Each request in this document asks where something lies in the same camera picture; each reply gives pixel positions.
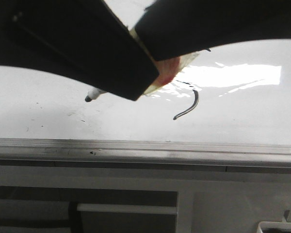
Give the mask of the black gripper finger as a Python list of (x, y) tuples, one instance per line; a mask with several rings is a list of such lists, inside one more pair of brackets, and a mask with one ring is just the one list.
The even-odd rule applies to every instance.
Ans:
[(238, 42), (291, 39), (291, 0), (158, 0), (135, 30), (157, 61)]
[(61, 75), (129, 100), (159, 75), (102, 0), (0, 0), (0, 66)]

